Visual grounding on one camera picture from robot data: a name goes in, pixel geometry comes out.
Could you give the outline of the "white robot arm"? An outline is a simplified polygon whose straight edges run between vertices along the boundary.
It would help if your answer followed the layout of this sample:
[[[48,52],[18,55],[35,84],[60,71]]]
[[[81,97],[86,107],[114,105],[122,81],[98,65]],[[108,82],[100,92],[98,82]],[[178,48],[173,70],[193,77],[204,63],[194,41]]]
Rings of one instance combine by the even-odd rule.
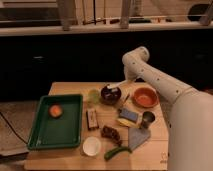
[[[142,78],[171,105],[168,171],[213,171],[213,95],[199,91],[147,64],[140,46],[122,57],[126,80]]]

